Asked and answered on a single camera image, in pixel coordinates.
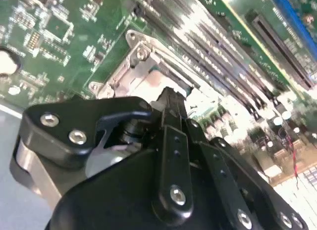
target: black plastic part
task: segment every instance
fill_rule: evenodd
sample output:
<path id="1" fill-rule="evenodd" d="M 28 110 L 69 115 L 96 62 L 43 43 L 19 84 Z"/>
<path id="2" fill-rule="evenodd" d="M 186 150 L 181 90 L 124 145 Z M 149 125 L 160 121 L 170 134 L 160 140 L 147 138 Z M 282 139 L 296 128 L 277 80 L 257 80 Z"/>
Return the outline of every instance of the black plastic part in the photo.
<path id="1" fill-rule="evenodd" d="M 198 160 L 200 164 L 205 170 L 208 170 L 210 179 L 215 183 L 230 228 L 245 229 L 238 219 L 238 209 L 244 211 L 250 217 L 251 222 L 255 224 L 256 221 L 253 219 L 220 151 L 206 143 L 205 135 L 202 129 L 197 127 L 195 121 L 188 119 L 186 125 L 190 137 L 190 148 L 199 152 Z"/>
<path id="2" fill-rule="evenodd" d="M 280 213 L 288 216 L 292 222 L 293 230 L 301 228 L 294 222 L 294 215 L 308 229 L 302 217 L 296 213 L 275 190 L 232 148 L 224 139 L 214 138 L 210 144 L 217 147 L 228 165 L 235 181 L 241 190 L 245 190 L 252 197 L 252 204 L 248 205 L 253 215 L 256 215 L 263 229 L 279 230 L 289 229 L 280 219 Z"/>
<path id="3" fill-rule="evenodd" d="M 271 25 L 264 17 L 257 12 L 251 10 L 246 15 L 247 21 L 252 24 L 253 28 L 262 37 L 263 41 L 274 52 L 275 56 L 282 61 L 287 72 L 299 83 L 303 88 L 309 90 L 314 86 L 308 74 L 298 62 L 292 52 L 279 38 L 277 33 L 272 29 Z"/>
<path id="4" fill-rule="evenodd" d="M 181 114 L 187 116 L 184 99 L 171 88 L 165 88 L 158 98 L 165 109 L 161 116 L 161 135 L 157 136 L 158 163 L 152 207 L 156 216 L 169 226 L 183 224 L 194 208 L 187 136 L 182 132 L 181 123 Z M 173 187 L 185 195 L 181 205 L 171 198 Z"/>
<path id="5" fill-rule="evenodd" d="M 163 145 L 158 149 L 156 189 L 152 206 L 157 217 L 169 226 L 179 226 L 193 213 L 193 193 L 187 137 L 170 126 L 163 127 Z M 173 186 L 185 194 L 184 205 L 170 196 Z"/>
<path id="6" fill-rule="evenodd" d="M 149 119 L 151 112 L 150 105 L 138 97 L 37 105 L 24 111 L 19 135 L 28 149 L 60 166 L 80 168 L 97 146 L 98 131 L 131 119 Z M 41 124 L 40 117 L 46 113 L 57 116 L 59 124 L 55 127 Z M 68 138 L 72 130 L 83 131 L 87 141 L 82 145 L 72 143 Z"/>
<path id="7" fill-rule="evenodd" d="M 71 189 L 56 206 L 49 230 L 166 230 L 151 205 L 158 153 L 144 150 Z M 179 230 L 218 230 L 224 212 L 202 170 L 190 168 L 195 211 Z"/>

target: electronic component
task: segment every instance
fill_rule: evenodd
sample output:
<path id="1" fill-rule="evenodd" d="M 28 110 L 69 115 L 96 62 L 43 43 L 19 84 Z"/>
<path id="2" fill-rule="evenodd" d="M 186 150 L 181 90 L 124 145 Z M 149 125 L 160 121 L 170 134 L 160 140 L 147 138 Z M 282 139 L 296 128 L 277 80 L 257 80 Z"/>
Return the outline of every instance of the electronic component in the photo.
<path id="1" fill-rule="evenodd" d="M 21 60 L 17 54 L 0 46 L 0 76 L 10 76 L 21 68 Z"/>
<path id="2" fill-rule="evenodd" d="M 303 25 L 301 19 L 298 17 L 296 11 L 293 9 L 290 2 L 288 0 L 273 1 L 277 5 L 278 9 L 282 12 L 287 22 L 292 25 L 292 28 L 294 29 L 295 33 L 300 37 L 305 47 L 309 50 L 314 59 L 317 60 L 317 46 L 314 40 L 312 39 L 310 33 Z"/>
<path id="3" fill-rule="evenodd" d="M 246 15 L 246 19 L 262 38 L 263 42 L 274 52 L 278 60 L 282 61 L 282 65 L 286 68 L 287 73 L 306 90 L 314 87 L 315 84 L 310 80 L 302 65 L 263 16 L 251 10 Z"/>

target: capacitor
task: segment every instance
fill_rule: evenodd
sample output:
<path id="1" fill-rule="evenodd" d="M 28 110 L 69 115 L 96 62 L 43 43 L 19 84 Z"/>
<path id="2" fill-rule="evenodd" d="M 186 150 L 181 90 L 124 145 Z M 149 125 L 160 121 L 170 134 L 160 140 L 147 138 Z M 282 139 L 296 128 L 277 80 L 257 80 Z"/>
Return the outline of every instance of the capacitor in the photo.
<path id="1" fill-rule="evenodd" d="M 292 113 L 288 111 L 282 103 L 279 103 L 275 108 L 282 115 L 283 120 L 288 120 L 291 118 Z"/>
<path id="2" fill-rule="evenodd" d="M 299 125 L 297 125 L 293 120 L 287 120 L 287 124 L 294 131 L 294 133 L 298 134 L 301 131 Z"/>

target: mounting hole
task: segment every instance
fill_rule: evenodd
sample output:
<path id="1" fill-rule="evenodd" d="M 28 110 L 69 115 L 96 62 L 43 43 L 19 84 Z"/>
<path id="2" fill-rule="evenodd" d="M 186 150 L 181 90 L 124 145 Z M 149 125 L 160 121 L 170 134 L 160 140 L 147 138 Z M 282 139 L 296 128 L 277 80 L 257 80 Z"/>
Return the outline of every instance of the mounting hole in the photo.
<path id="1" fill-rule="evenodd" d="M 180 157 L 180 152 L 178 150 L 175 150 L 174 154 L 175 154 L 176 157 Z"/>
<path id="2" fill-rule="evenodd" d="M 282 222 L 289 228 L 292 228 L 292 222 L 289 220 L 289 218 L 282 212 L 279 213 L 280 214 L 280 219 L 282 220 Z"/>
<path id="3" fill-rule="evenodd" d="M 192 125 L 193 125 L 195 128 L 198 127 L 198 124 L 197 124 L 197 122 L 196 122 L 195 120 L 191 120 L 191 122 L 192 122 Z"/>
<path id="4" fill-rule="evenodd" d="M 135 40 L 135 34 L 132 32 L 132 33 L 130 33 L 130 38 L 132 39 L 132 40 Z"/>
<path id="5" fill-rule="evenodd" d="M 174 140 L 175 140 L 175 142 L 180 143 L 179 137 L 175 136 Z"/>
<path id="6" fill-rule="evenodd" d="M 296 217 L 295 214 L 292 214 L 292 219 L 294 220 L 294 222 L 297 224 L 297 226 L 298 226 L 300 229 L 303 229 L 303 228 L 304 228 L 302 222 Z"/>
<path id="7" fill-rule="evenodd" d="M 242 225 L 248 229 L 251 230 L 252 229 L 252 222 L 250 217 L 241 209 L 238 209 L 238 213 L 237 213 L 238 219 L 240 221 L 240 223 L 242 223 Z"/>
<path id="8" fill-rule="evenodd" d="M 220 174 L 222 174 L 222 176 L 225 177 L 225 178 L 227 177 L 227 173 L 224 170 L 221 170 Z"/>

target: motherboard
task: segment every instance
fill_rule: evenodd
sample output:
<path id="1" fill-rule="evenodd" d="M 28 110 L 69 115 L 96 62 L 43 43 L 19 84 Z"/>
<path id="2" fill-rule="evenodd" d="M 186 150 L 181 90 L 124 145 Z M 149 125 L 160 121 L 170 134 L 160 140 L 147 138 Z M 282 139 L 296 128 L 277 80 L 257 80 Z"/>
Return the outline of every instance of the motherboard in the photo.
<path id="1" fill-rule="evenodd" d="M 317 0 L 0 0 L 0 65 L 7 112 L 171 87 L 272 185 L 317 163 Z"/>

